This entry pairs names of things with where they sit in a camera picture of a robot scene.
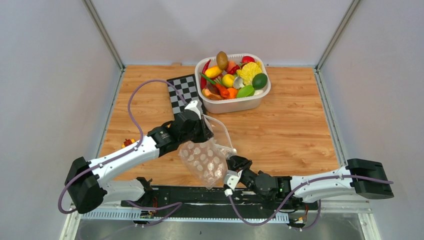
green vegetable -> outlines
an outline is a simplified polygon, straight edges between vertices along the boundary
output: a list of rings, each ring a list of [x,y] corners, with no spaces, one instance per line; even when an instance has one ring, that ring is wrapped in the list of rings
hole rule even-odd
[[[250,97],[253,96],[253,94],[255,94],[255,89],[253,88],[252,85],[247,85],[242,87],[238,93],[237,93],[237,98],[245,98],[245,97]]]
[[[254,76],[252,80],[252,85],[254,89],[263,89],[268,83],[268,77],[265,73],[258,73]]]

wire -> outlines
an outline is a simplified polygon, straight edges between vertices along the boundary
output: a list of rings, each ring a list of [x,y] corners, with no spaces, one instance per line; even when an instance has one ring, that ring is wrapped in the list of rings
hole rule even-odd
[[[283,213],[283,214],[292,214],[292,213],[295,213],[295,212],[297,212],[297,210],[293,210],[293,211],[279,211],[280,213]]]
[[[357,175],[342,175],[342,178],[352,178],[352,179],[362,179],[362,180],[367,180],[367,181],[371,181],[371,182],[376,182],[376,183],[380,183],[380,184],[393,184],[393,181],[386,181],[386,180],[380,180],[380,179],[376,179],[376,178],[371,178],[371,177],[367,177],[367,176],[357,176]],[[253,226],[253,227],[257,227],[257,226],[262,226],[266,223],[268,223],[269,221],[271,221],[271,219],[273,219],[275,217],[275,215],[280,211],[280,209],[284,206],[284,204],[286,204],[286,202],[289,200],[289,198],[300,188],[302,188],[305,185],[317,182],[317,181],[322,181],[322,180],[328,180],[328,179],[338,179],[340,178],[340,176],[323,176],[323,177],[318,177],[318,178],[314,178],[311,179],[307,182],[303,182],[301,184],[299,184],[299,186],[295,187],[293,190],[291,190],[291,192],[289,192],[287,194],[287,196],[285,196],[284,200],[281,202],[281,204],[277,207],[276,211],[271,214],[271,216],[269,216],[265,221],[260,222],[260,223],[251,223],[246,221],[239,213],[239,211],[236,208],[236,205],[233,202],[233,198],[231,197],[231,195],[228,196],[229,201],[231,203],[232,209],[234,210],[235,214],[238,216],[238,218],[245,224],[249,225],[249,226]]]
[[[313,221],[313,223],[312,223],[311,225],[309,225],[309,226],[307,226],[307,227],[302,227],[302,228],[301,228],[301,229],[302,229],[302,231],[303,231],[303,230],[308,230],[308,229],[313,228],[313,227],[315,226],[315,224],[317,224],[318,219],[320,218],[320,215],[321,215],[321,200],[318,200],[318,212],[317,212],[317,214],[316,214],[316,218],[315,218],[315,220]],[[297,231],[300,231],[300,230],[301,230],[299,227],[293,227],[293,229],[294,229],[294,230],[297,230]]]
[[[306,221],[308,221],[308,211],[309,211],[309,209],[308,209],[308,205],[306,205],[305,215],[304,215],[304,216],[302,216],[302,219],[303,219],[303,218],[305,218],[305,223],[306,223]]]
[[[156,210],[157,211],[157,210],[163,210],[163,209],[172,208],[172,207],[175,206],[175,208],[172,211],[170,211],[168,214],[166,214],[161,219],[159,219],[159,220],[157,220],[155,222],[149,223],[149,224],[142,224],[142,226],[145,226],[145,227],[149,227],[149,226],[154,226],[156,224],[160,224],[165,219],[169,218],[169,216],[171,216],[175,211],[177,211],[183,205],[183,203],[179,201],[179,202],[172,203],[172,204],[169,204],[169,205],[166,205],[166,206],[161,206],[161,207],[144,207],[144,206],[139,206],[139,205],[135,204],[132,201],[126,201],[126,202],[129,203],[131,206],[133,206],[135,208],[138,208],[138,209],[141,209],[141,210]]]
[[[138,124],[138,122],[136,121],[136,119],[134,118],[134,116],[133,116],[133,114],[132,114],[132,112],[131,112],[131,102],[133,101],[133,98],[134,98],[134,96],[136,95],[136,93],[137,93],[137,91],[141,88],[141,87],[143,87],[144,85],[146,85],[146,84],[149,84],[149,83],[153,83],[153,82],[160,82],[160,83],[166,83],[166,84],[168,84],[170,87],[172,87],[174,90],[175,90],[175,92],[176,92],[176,94],[178,95],[178,97],[179,97],[179,99],[181,99],[181,101],[184,103],[184,105],[186,105],[187,104],[187,102],[186,102],[186,100],[184,99],[184,97],[183,97],[183,95],[181,95],[179,92],[178,92],[178,90],[177,90],[177,88],[174,86],[174,85],[172,85],[170,82],[167,82],[167,81],[165,81],[165,80],[160,80],[160,79],[152,79],[152,80],[148,80],[148,81],[145,81],[145,82],[143,82],[142,84],[140,84],[135,90],[134,90],[134,92],[132,92],[132,94],[131,94],[131,96],[129,97],[129,101],[128,101],[128,105],[127,105],[127,109],[128,109],[128,114],[129,114],[129,117],[131,118],[131,121],[134,123],[134,125],[138,128],[138,131],[140,132],[140,140],[137,142],[137,144],[135,145],[135,147],[133,147],[133,148],[131,148],[130,150],[128,150],[128,151],[126,151],[126,152],[124,152],[124,153],[121,153],[121,154],[119,154],[119,155],[117,155],[117,156],[115,156],[115,157],[112,157],[112,158],[110,158],[110,159],[108,159],[108,160],[106,160],[106,161],[104,161],[104,162],[102,162],[102,163],[99,163],[99,164],[97,164],[97,165],[95,165],[95,166],[92,166],[92,167],[90,167],[90,168],[88,168],[88,169],[86,169],[86,170],[84,170],[84,171],[82,171],[81,173],[79,173],[78,175],[76,175],[75,177],[73,177],[66,185],[65,185],[65,187],[63,188],[63,190],[62,190],[62,192],[60,193],[60,195],[59,195],[59,200],[58,200],[58,202],[57,202],[57,208],[59,209],[59,211],[61,212],[61,213],[63,213],[63,214],[71,214],[71,213],[73,213],[73,212],[75,212],[77,209],[76,208],[74,208],[74,209],[71,209],[71,210],[65,210],[65,209],[63,209],[63,207],[62,207],[62,201],[63,201],[63,199],[64,199],[64,196],[65,196],[65,193],[66,193],[66,191],[69,189],[69,187],[76,181],[76,180],[78,180],[81,176],[83,176],[83,175],[85,175],[86,173],[88,173],[88,172],[91,172],[91,171],[93,171],[93,170],[95,170],[95,169],[97,169],[97,168],[99,168],[101,165],[106,165],[106,164],[108,164],[108,163],[110,163],[110,162],[113,162],[113,161],[115,161],[115,160],[117,160],[117,159],[120,159],[120,158],[122,158],[122,157],[124,157],[124,156],[126,156],[126,155],[128,155],[128,154],[130,154],[130,153],[132,153],[135,149],[134,148],[139,148],[140,147],[140,145],[142,144],[142,142],[143,142],[143,138],[144,138],[144,134],[143,134],[143,130],[142,130],[142,128],[140,127],[140,125]]]

white plastic basket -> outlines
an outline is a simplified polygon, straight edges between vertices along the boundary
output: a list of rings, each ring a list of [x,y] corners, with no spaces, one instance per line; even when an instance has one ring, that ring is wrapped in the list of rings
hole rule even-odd
[[[262,72],[266,74],[268,77],[268,83],[266,86],[262,89],[263,93],[256,95],[256,96],[248,96],[248,97],[242,97],[242,98],[236,98],[236,99],[226,99],[226,100],[210,100],[203,96],[202,90],[200,89],[200,74],[202,72],[203,67],[205,64],[209,61],[209,66],[215,66],[217,64],[216,57],[208,57],[203,60],[201,60],[194,70],[194,74],[196,76],[196,86],[197,86],[197,92],[200,96],[200,98],[203,100],[204,107],[206,110],[213,114],[221,114],[221,113],[230,113],[230,112],[237,112],[237,111],[243,111],[248,109],[254,109],[258,107],[261,104],[262,98],[265,97],[271,90],[271,82],[270,78],[267,74],[267,70],[265,69],[264,63],[259,59],[259,57],[248,54],[248,53],[241,53],[241,54],[229,54],[228,60],[235,61],[237,64],[242,61],[242,58],[244,56],[250,56],[254,58],[256,62],[261,63]]]

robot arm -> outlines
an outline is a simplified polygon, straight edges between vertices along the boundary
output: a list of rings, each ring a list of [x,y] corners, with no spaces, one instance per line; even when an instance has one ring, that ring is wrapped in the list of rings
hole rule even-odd
[[[192,100],[183,112],[175,116],[174,121],[166,122],[149,131],[141,144],[136,141],[107,156],[90,161],[86,161],[83,157],[74,160],[65,185],[82,171],[98,166],[81,176],[68,188],[78,212],[88,213],[106,202],[138,200],[143,196],[146,186],[150,186],[148,182],[112,181],[112,179],[139,164],[177,150],[180,144],[187,141],[203,143],[212,138],[213,133],[206,126],[200,106],[201,102]],[[118,157],[116,160],[103,164],[116,157]]]
[[[96,209],[102,203],[140,200],[145,192],[151,192],[150,182],[143,177],[132,181],[112,181],[121,173],[141,163],[154,160],[178,149],[187,141],[203,143],[213,137],[200,112],[201,103],[192,100],[185,110],[169,121],[155,127],[139,141],[126,146],[110,155],[86,161],[80,157],[73,161],[65,185],[78,174],[92,167],[97,168],[82,175],[70,185],[68,192],[80,214]],[[388,184],[366,180],[342,178],[345,175],[360,175],[387,180],[383,166],[379,162],[362,159],[348,160],[348,166],[337,170],[309,176],[270,176],[250,170],[252,161],[240,156],[227,159],[228,171],[224,178],[224,192],[231,195],[238,182],[253,191],[265,202],[282,201],[292,189],[308,180],[340,176],[338,179],[326,179],[305,185],[295,191],[290,198],[292,203],[313,203],[322,198],[340,195],[358,194],[368,199],[392,198]]]
[[[347,166],[339,169],[308,175],[308,176],[270,176],[259,171],[257,174],[250,170],[252,161],[240,156],[232,156],[227,160],[228,173],[224,178],[227,188],[226,195],[231,195],[238,182],[267,201],[281,202],[289,192],[302,183],[322,177],[338,176],[339,178],[324,179],[311,182],[294,192],[291,201],[314,203],[317,200],[342,195],[360,195],[367,199],[393,198],[393,192],[388,184],[371,182],[351,177],[356,175],[387,181],[386,173],[380,162],[349,159]]]

wooden tabletop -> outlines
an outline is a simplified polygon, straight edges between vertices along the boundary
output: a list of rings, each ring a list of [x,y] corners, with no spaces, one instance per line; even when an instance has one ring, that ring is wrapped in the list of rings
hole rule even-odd
[[[101,156],[121,149],[125,139],[140,138],[127,112],[131,93],[150,79],[193,74],[194,66],[128,66],[114,106]],[[312,68],[267,67],[271,91],[251,110],[208,114],[227,127],[239,156],[251,169],[274,176],[311,175],[339,167]],[[167,85],[153,82],[134,97],[132,113],[144,134],[174,119]],[[200,186],[182,164],[178,151],[140,164],[117,180],[153,179],[154,185]]]

